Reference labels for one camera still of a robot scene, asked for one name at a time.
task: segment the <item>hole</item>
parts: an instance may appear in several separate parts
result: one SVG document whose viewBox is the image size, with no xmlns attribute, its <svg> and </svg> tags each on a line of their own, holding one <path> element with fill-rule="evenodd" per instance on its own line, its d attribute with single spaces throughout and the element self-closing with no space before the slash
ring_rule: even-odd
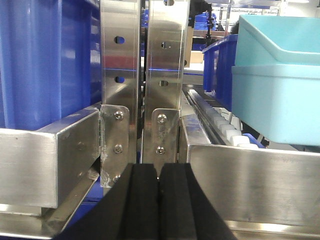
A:
<svg viewBox="0 0 320 240">
<path fill-rule="evenodd" d="M 125 43 L 125 38 L 122 36 L 116 36 L 113 40 L 116 44 L 124 44 Z"/>
<path fill-rule="evenodd" d="M 174 0 L 163 0 L 164 5 L 166 6 L 172 6 L 173 4 L 175 4 Z"/>
<path fill-rule="evenodd" d="M 116 76 L 114 80 L 118 84 L 123 84 L 125 82 L 125 78 L 123 76 Z"/>
<path fill-rule="evenodd" d="M 170 48 L 171 48 L 171 45 L 170 45 L 169 42 L 163 41 L 163 42 L 161 43 L 161 48 L 163 48 L 163 49 L 170 49 Z"/>
<path fill-rule="evenodd" d="M 166 87 L 166 86 L 168 86 L 168 85 L 169 85 L 169 82 L 166 81 L 166 80 L 161 80 L 161 81 L 159 82 L 159 86 L 160 86 L 160 87 Z"/>
<path fill-rule="evenodd" d="M 167 43 L 165 41 L 161 43 L 161 48 L 167 49 Z"/>
</svg>

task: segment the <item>bolt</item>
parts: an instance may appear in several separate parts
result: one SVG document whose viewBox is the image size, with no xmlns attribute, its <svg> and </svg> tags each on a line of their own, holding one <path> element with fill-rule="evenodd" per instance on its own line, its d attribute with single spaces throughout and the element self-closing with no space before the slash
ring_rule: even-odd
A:
<svg viewBox="0 0 320 240">
<path fill-rule="evenodd" d="M 113 148 L 113 151 L 116 153 L 116 154 L 120 154 L 122 153 L 122 151 L 124 150 L 124 148 L 122 147 L 121 144 L 116 144 Z"/>
<path fill-rule="evenodd" d="M 120 178 L 120 175 L 116 175 L 116 176 L 112 179 L 112 181 L 113 181 L 114 183 L 116 183 L 116 182 L 119 180 L 119 178 Z"/>
<path fill-rule="evenodd" d="M 116 111 L 114 113 L 114 117 L 115 117 L 115 119 L 121 121 L 122 119 L 124 119 L 124 113 L 122 111 Z"/>
<path fill-rule="evenodd" d="M 155 151 L 156 154 L 165 154 L 165 152 L 166 150 L 163 146 L 158 146 Z"/>
<path fill-rule="evenodd" d="M 167 116 L 165 114 L 159 114 L 157 120 L 159 124 L 164 124 L 167 121 Z"/>
</svg>

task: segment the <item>steel angle bracket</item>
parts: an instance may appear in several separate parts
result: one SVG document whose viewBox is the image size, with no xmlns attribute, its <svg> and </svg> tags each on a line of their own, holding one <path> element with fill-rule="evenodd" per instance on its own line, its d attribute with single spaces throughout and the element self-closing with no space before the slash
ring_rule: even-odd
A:
<svg viewBox="0 0 320 240">
<path fill-rule="evenodd" d="M 102 104 L 100 114 L 100 183 L 104 188 L 111 188 L 132 162 L 129 156 L 130 112 L 125 106 Z"/>
<path fill-rule="evenodd" d="M 151 142 L 143 149 L 144 163 L 153 163 L 158 175 L 164 163 L 175 163 L 177 160 L 178 129 L 180 110 L 157 108 L 151 117 Z"/>
</svg>

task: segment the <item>metal guide rail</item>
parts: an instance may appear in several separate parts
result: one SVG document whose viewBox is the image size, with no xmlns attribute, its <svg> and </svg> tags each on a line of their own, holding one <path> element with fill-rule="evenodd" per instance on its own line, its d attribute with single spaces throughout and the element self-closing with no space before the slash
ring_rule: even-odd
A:
<svg viewBox="0 0 320 240">
<path fill-rule="evenodd" d="M 140 0 L 101 0 L 101 184 L 109 188 L 137 158 L 140 118 Z"/>
<path fill-rule="evenodd" d="M 199 108 L 189 101 L 187 107 Z M 206 113 L 197 111 L 182 108 L 178 161 L 191 164 L 234 235 L 239 240 L 320 239 L 320 154 L 212 144 L 201 119 Z"/>
<path fill-rule="evenodd" d="M 188 0 L 149 2 L 142 162 L 153 163 L 158 174 L 177 160 L 188 18 Z"/>
</svg>

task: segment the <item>plastic bin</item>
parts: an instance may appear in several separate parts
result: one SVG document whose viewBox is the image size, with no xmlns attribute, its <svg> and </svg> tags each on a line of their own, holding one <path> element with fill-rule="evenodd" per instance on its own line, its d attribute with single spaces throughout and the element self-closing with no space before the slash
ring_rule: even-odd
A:
<svg viewBox="0 0 320 240">
<path fill-rule="evenodd" d="M 281 144 L 320 146 L 320 66 L 232 68 L 232 113 Z"/>
<path fill-rule="evenodd" d="M 0 128 L 36 130 L 101 100 L 94 0 L 0 1 Z"/>
<path fill-rule="evenodd" d="M 205 48 L 203 89 L 228 111 L 232 111 L 232 66 L 238 35 L 229 35 Z"/>
<path fill-rule="evenodd" d="M 199 15 L 196 15 L 194 18 L 194 29 L 195 30 L 208 30 L 208 16 L 209 14 L 207 12 L 203 12 Z M 215 31 L 216 30 L 216 14 L 212 13 L 211 14 L 212 17 L 212 22 L 213 22 L 213 26 L 212 26 L 212 30 Z"/>
<path fill-rule="evenodd" d="M 320 18 L 241 15 L 236 66 L 320 64 Z"/>
</svg>

